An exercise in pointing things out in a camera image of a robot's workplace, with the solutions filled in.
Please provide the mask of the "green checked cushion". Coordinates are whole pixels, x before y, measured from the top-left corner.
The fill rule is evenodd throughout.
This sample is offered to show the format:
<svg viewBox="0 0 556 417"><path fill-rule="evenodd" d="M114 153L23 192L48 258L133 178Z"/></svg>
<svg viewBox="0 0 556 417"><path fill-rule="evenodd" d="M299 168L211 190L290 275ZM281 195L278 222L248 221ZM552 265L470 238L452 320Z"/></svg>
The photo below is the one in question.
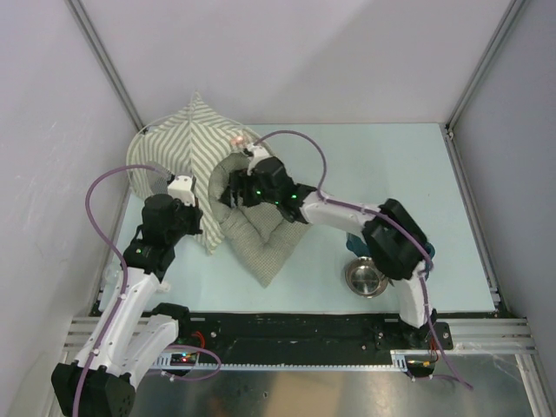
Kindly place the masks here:
<svg viewBox="0 0 556 417"><path fill-rule="evenodd" d="M234 153L219 162L208 186L208 200L213 217L239 262L266 288L294 253L310 226L286 221L269 203L247 208L231 208L221 199L228 195L231 174L248 166L248 158Z"/></svg>

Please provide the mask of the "striped green white pet tent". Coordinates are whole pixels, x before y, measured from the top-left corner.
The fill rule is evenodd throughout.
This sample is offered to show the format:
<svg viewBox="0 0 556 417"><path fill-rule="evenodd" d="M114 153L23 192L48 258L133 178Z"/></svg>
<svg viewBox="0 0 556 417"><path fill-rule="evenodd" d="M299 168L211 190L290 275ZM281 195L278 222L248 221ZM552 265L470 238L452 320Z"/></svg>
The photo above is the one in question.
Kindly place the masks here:
<svg viewBox="0 0 556 417"><path fill-rule="evenodd" d="M149 132L136 135L127 153L128 165L155 162L177 175L193 174L195 195L203 211L202 233L195 239L210 254L231 235L222 231L212 214L209 180L217 165L240 151L232 144L237 136L248 142L260 138L251 128L218 114L195 92L185 108Z"/></svg>

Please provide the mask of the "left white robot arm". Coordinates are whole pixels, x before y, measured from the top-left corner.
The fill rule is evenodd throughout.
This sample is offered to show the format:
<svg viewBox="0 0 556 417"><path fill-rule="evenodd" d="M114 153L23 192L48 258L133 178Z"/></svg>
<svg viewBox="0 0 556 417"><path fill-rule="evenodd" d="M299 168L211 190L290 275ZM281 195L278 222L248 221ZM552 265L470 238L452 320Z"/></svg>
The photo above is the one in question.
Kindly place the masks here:
<svg viewBox="0 0 556 417"><path fill-rule="evenodd" d="M70 364L56 365L51 382L65 416L127 416L136 389L153 361L169 344L186 345L193 330L181 318L186 308L165 308L133 335L152 295L161 288L175 246L199 235L202 210L188 194L182 199L148 197L142 222L121 257L122 272L95 330Z"/></svg>

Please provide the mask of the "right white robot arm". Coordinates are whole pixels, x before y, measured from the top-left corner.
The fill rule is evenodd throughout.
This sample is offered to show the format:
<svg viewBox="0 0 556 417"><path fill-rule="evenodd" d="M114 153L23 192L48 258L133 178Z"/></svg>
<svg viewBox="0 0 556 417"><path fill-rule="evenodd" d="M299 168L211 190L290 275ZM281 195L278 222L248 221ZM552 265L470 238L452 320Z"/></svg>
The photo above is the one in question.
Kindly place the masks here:
<svg viewBox="0 0 556 417"><path fill-rule="evenodd" d="M246 168L226 174L224 183L221 201L229 206L267 203L288 222L325 225L359 238L374 266L394 284L402 340L411 348L431 341L435 315L427 278L434 256L426 235L399 201L362 206L336 200L318 187L295 182L275 156L251 158Z"/></svg>

